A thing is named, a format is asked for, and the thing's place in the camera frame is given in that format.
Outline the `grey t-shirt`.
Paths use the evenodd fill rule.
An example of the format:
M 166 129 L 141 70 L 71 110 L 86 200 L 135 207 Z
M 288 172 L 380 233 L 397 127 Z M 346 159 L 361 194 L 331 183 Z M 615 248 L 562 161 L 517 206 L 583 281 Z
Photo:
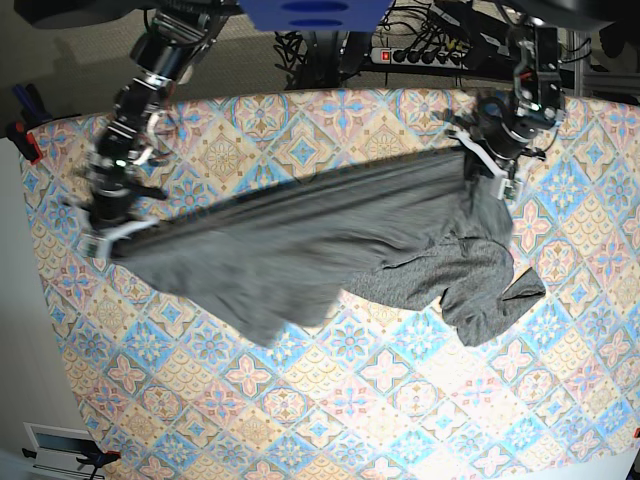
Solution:
M 438 301 L 478 346 L 546 289 L 515 274 L 506 204 L 467 165 L 444 149 L 325 171 L 163 222 L 112 260 L 262 346 L 288 323 L 319 325 L 344 291 L 411 311 Z

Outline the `white power strip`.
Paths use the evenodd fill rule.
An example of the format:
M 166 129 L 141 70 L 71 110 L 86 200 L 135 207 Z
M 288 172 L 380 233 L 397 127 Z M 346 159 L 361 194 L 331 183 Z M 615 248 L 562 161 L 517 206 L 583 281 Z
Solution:
M 374 47 L 370 52 L 370 60 L 378 65 L 399 65 L 434 68 L 452 68 L 466 70 L 462 56 L 454 51 L 433 48 L 406 50 L 402 48 Z

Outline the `black clamp bottom left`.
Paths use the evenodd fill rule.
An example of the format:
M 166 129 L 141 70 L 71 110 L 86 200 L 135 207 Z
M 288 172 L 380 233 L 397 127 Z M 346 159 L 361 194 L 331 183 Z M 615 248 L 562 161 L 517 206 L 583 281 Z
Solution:
M 121 454 L 115 451 L 102 452 L 64 452 L 48 449 L 29 450 L 22 449 L 22 455 L 26 459 L 34 461 L 36 469 L 67 473 L 83 474 L 98 473 L 106 465 L 121 459 Z

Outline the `red black clamp left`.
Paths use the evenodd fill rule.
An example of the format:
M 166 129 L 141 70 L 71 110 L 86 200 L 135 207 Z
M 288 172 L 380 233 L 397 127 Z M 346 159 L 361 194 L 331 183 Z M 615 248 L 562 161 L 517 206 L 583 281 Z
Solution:
M 21 122 L 12 122 L 5 127 L 6 137 L 15 145 L 22 156 L 32 165 L 42 159 L 42 152 L 34 135 Z

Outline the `patterned tile tablecloth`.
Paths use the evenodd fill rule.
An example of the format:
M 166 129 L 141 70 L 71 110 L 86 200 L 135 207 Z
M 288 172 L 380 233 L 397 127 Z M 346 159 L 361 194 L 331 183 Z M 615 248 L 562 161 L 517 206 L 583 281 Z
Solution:
M 437 304 L 342 293 L 270 348 L 119 266 L 83 258 L 69 194 L 102 116 L 38 127 L 20 164 L 38 273 L 111 479 L 499 479 L 635 452 L 639 439 L 639 111 L 572 99 L 526 160 L 514 271 L 546 296 L 469 349 Z

